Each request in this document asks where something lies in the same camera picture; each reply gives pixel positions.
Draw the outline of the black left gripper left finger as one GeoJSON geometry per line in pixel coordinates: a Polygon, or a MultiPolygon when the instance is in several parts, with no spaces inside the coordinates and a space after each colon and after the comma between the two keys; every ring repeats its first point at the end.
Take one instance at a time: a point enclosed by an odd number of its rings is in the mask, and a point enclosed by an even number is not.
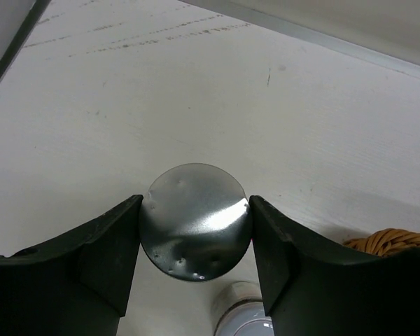
{"type": "Polygon", "coordinates": [[[0,335],[115,335],[139,252],[133,195],[101,216],[0,255],[0,335]]]}

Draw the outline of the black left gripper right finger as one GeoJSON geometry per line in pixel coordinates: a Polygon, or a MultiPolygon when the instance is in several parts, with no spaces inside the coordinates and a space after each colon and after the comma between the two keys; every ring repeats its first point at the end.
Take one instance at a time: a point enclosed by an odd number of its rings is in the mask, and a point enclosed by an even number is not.
{"type": "Polygon", "coordinates": [[[420,247],[353,250],[249,200],[265,313],[276,335],[420,335],[420,247]]]}

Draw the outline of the silver lid white spice bottle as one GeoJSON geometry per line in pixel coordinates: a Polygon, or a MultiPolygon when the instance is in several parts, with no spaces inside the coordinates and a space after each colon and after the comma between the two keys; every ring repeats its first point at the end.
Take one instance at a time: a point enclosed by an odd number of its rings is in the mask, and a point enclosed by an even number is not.
{"type": "Polygon", "coordinates": [[[253,233],[249,200],[235,177],[188,163],[157,177],[143,197],[139,237],[149,260],[189,282],[217,279],[244,257],[253,233]]]}

